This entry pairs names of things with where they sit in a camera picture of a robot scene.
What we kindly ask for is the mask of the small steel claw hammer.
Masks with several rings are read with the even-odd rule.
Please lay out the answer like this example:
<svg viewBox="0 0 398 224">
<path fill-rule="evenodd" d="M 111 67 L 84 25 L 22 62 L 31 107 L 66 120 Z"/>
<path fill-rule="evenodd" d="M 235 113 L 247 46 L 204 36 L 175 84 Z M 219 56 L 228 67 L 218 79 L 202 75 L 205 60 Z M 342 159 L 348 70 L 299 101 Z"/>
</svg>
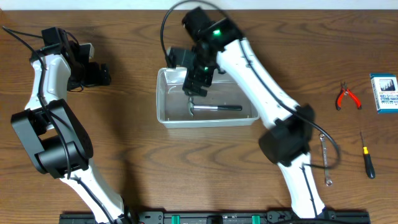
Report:
<svg viewBox="0 0 398 224">
<path fill-rule="evenodd" d="M 193 97 L 188 98 L 187 107 L 190 116 L 194 116 L 195 111 L 241 111 L 243 109 L 241 105 L 198 105 L 194 104 Z"/>
</svg>

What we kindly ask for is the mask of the clear plastic container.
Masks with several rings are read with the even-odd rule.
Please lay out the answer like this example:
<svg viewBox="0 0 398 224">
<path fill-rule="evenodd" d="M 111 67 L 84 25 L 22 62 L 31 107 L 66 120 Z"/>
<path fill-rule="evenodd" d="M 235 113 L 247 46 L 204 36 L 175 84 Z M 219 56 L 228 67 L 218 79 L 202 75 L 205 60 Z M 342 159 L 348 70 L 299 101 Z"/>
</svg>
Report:
<svg viewBox="0 0 398 224">
<path fill-rule="evenodd" d="M 166 128 L 250 126 L 259 113 L 229 74 L 214 73 L 206 96 L 182 90 L 187 70 L 161 68 L 157 75 L 157 119 Z"/>
</svg>

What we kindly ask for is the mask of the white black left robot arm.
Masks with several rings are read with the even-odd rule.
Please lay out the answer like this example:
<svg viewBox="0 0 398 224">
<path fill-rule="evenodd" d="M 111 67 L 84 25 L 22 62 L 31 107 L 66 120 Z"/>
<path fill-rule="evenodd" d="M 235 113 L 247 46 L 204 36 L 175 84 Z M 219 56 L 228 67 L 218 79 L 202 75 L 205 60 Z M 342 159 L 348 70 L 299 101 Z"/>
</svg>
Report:
<svg viewBox="0 0 398 224">
<path fill-rule="evenodd" d="M 107 70 L 91 62 L 91 43 L 47 41 L 32 53 L 32 93 L 11 125 L 34 167 L 71 187 L 89 206 L 95 223 L 134 223 L 124 199 L 103 179 L 91 139 L 67 104 L 67 93 L 96 82 Z"/>
</svg>

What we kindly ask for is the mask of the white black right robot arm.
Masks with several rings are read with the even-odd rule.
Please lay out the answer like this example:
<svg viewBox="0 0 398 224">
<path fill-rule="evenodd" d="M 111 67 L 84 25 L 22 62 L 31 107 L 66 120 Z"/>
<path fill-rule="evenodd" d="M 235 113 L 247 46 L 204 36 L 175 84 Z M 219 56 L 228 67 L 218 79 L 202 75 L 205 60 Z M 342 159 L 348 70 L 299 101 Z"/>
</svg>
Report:
<svg viewBox="0 0 398 224">
<path fill-rule="evenodd" d="M 276 164 L 287 184 L 292 210 L 300 218 L 316 218 L 325 204 L 311 172 L 309 141 L 315 113 L 300 106 L 276 83 L 253 52 L 249 41 L 231 19 L 182 21 L 195 46 L 183 90 L 206 96 L 214 70 L 223 70 L 239 85 L 256 108 L 268 132 L 259 139 L 264 155 Z"/>
</svg>

